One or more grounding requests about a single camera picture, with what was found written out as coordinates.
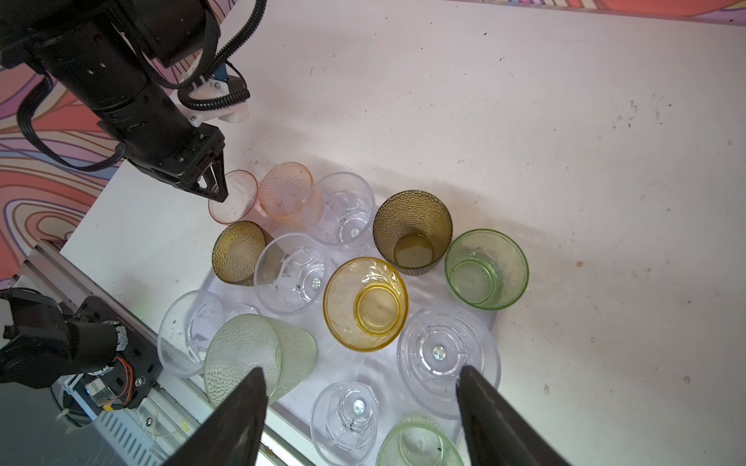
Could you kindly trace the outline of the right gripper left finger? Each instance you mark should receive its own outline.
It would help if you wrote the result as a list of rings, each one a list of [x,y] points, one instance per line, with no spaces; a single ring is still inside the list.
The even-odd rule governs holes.
[[[253,369],[215,409],[167,465],[254,465],[260,451],[268,396],[260,367]]]

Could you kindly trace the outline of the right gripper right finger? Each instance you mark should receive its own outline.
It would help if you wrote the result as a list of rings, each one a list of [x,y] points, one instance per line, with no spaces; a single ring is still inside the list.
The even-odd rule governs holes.
[[[462,368],[456,394],[473,465],[568,465],[476,368]]]

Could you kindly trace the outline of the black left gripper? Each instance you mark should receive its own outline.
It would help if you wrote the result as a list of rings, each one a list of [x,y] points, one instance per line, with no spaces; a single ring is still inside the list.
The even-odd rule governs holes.
[[[210,124],[192,127],[188,136],[176,137],[176,147],[163,149],[156,143],[149,151],[139,151],[108,122],[97,124],[118,141],[117,149],[124,150],[124,159],[141,173],[169,184],[177,190],[195,195],[208,195],[210,200],[223,203],[228,196],[225,178],[225,136]]]

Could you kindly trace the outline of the pink textured cup back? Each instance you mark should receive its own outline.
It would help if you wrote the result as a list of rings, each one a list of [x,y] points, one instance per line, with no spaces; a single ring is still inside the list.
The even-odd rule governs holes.
[[[302,211],[314,186],[311,171],[299,162],[284,162],[273,167],[260,182],[258,203],[276,221],[290,221]]]

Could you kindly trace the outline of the pale green textured cup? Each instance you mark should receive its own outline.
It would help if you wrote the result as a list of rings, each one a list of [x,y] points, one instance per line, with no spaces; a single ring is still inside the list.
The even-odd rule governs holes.
[[[455,444],[428,417],[406,417],[384,439],[377,465],[464,466]]]

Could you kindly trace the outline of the dark amber textured cup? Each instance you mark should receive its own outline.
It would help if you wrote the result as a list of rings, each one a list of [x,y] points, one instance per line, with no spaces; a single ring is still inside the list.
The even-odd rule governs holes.
[[[267,231],[252,221],[237,221],[229,225],[215,242],[213,271],[224,283],[253,287],[258,259],[273,240]]]

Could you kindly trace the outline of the tall pale green cup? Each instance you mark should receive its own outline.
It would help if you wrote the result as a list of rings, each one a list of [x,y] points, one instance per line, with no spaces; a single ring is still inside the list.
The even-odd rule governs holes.
[[[203,379],[210,404],[217,408],[254,369],[264,374],[268,403],[291,392],[314,370],[318,347],[306,330],[259,315],[240,315],[214,336]]]

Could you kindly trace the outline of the clear faceted glass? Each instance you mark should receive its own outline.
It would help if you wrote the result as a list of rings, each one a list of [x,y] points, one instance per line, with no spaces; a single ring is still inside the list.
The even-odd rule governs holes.
[[[397,367],[415,401],[437,417],[460,418],[456,387],[466,366],[494,388],[501,380],[497,342],[474,314],[455,306],[432,306],[408,318],[397,344]]]
[[[317,242],[361,256],[373,247],[377,206],[370,184],[350,172],[337,172],[314,184],[303,205],[306,232]]]

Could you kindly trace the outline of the small clear glass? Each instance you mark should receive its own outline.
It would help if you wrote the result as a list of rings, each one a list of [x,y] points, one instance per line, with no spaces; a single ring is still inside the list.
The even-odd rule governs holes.
[[[317,397],[310,431],[317,454],[328,465],[363,465],[378,433],[379,402],[360,382],[338,382]]]

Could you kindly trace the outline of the clear tumbler back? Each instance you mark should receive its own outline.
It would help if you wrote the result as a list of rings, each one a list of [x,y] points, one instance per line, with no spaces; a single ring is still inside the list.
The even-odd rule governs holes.
[[[326,250],[304,233],[288,233],[261,253],[254,290],[261,306],[278,316],[305,312],[321,296],[331,272]]]

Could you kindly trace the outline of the small green glass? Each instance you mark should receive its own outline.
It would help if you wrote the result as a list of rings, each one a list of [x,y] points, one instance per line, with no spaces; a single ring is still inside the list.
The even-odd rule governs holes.
[[[487,228],[458,236],[445,254],[445,275],[460,301],[483,311],[516,304],[530,281],[522,248],[506,234]]]

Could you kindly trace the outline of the yellow smooth cup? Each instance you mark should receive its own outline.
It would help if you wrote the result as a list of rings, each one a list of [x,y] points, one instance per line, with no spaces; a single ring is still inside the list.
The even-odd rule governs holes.
[[[352,351],[372,353],[390,345],[402,332],[409,311],[408,291],[388,262],[357,257],[331,275],[322,311],[338,343]]]

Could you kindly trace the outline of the olive amber textured cup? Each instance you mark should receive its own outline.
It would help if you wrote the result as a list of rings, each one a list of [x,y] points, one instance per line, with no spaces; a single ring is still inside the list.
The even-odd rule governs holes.
[[[404,190],[389,197],[373,223],[375,246],[382,258],[408,276],[431,271],[453,239],[447,206],[423,190]]]

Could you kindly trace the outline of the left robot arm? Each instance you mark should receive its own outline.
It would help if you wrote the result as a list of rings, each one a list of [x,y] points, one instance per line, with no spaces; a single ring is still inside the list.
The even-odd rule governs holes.
[[[265,10],[256,2],[221,44],[206,1],[5,1],[1,64],[26,64],[41,78],[19,105],[19,129],[40,153],[52,154],[32,119],[60,83],[118,143],[91,171],[127,160],[178,190],[222,202],[225,137],[212,120],[237,112],[251,96],[230,58]]]

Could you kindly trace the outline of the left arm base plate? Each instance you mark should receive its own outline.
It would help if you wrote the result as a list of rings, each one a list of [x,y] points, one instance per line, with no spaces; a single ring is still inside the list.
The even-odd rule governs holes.
[[[60,379],[66,395],[93,419],[136,409],[162,372],[155,332],[116,301],[87,297],[66,322],[81,338],[83,368]]]

